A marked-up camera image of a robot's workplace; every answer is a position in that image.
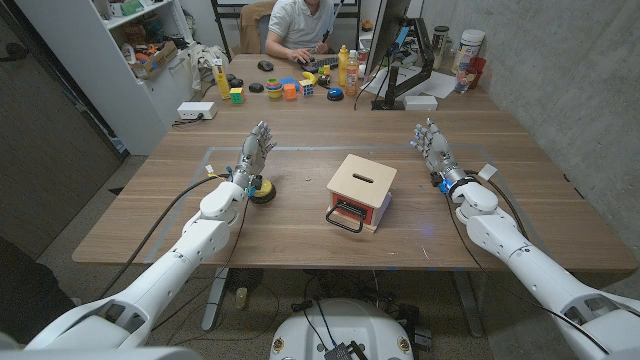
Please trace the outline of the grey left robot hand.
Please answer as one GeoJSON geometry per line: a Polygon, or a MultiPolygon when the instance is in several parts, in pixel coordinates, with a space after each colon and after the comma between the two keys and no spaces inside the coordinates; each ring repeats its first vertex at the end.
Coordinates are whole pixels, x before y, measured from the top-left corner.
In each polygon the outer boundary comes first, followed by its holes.
{"type": "Polygon", "coordinates": [[[231,182],[249,188],[254,177],[264,169],[268,153],[276,146],[269,125],[261,121],[246,137],[232,172],[231,182]]]}

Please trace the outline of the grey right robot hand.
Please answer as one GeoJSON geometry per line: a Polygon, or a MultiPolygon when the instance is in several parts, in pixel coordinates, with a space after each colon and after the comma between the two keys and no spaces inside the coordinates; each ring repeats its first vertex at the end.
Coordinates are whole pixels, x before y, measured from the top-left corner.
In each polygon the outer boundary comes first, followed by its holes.
{"type": "Polygon", "coordinates": [[[444,184],[451,187],[466,177],[465,171],[456,161],[447,138],[430,118],[425,125],[415,126],[414,136],[415,139],[411,141],[411,145],[421,153],[429,171],[437,175],[444,184]]]}

